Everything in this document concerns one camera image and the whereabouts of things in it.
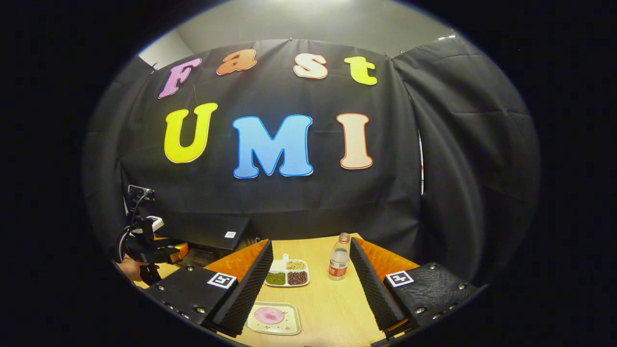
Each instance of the bottle cap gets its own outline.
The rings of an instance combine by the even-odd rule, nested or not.
[[[340,243],[348,243],[349,242],[349,234],[348,233],[341,233],[341,235],[339,236],[339,242]]]

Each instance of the human hand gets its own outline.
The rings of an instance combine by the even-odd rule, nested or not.
[[[133,258],[129,257],[127,254],[125,254],[122,263],[118,264],[118,267],[120,268],[120,271],[122,271],[122,273],[127,276],[128,279],[130,279],[131,281],[141,282],[142,279],[139,274],[141,272],[141,269],[139,267],[143,265],[148,265],[148,263],[136,261]]]

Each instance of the white plastic tray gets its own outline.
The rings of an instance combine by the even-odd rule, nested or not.
[[[303,270],[287,270],[287,262],[288,261],[299,261],[299,262],[303,262],[304,266],[306,267],[306,269]],[[306,271],[307,273],[307,281],[303,284],[300,285],[290,285],[288,284],[288,275],[290,272],[301,272],[301,271]],[[307,265],[307,262],[301,260],[301,259],[290,259],[288,254],[284,254],[282,259],[277,259],[272,261],[272,265],[270,266],[270,272],[277,274],[280,272],[284,272],[285,273],[285,284],[284,285],[271,285],[268,282],[266,282],[265,280],[263,281],[264,283],[266,283],[269,286],[303,286],[303,285],[307,285],[310,282],[310,273],[309,273],[309,266]]]
[[[282,322],[277,324],[268,325],[261,323],[255,318],[255,311],[262,307],[279,309],[283,312],[285,318]],[[264,303],[256,301],[244,326],[254,332],[272,335],[296,335],[302,330],[300,327],[298,309],[294,305],[288,303]]]

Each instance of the ceiling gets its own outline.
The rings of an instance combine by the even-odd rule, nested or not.
[[[307,39],[399,54],[453,35],[446,24],[391,0],[231,0],[187,20],[140,56],[160,69],[209,49],[267,39]]]

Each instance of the plastic water bottle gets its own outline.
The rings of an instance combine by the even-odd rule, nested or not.
[[[349,240],[348,233],[341,233],[339,240],[332,248],[330,268],[328,270],[328,277],[331,280],[342,280],[345,277],[345,273],[347,273],[347,266],[349,265]]]

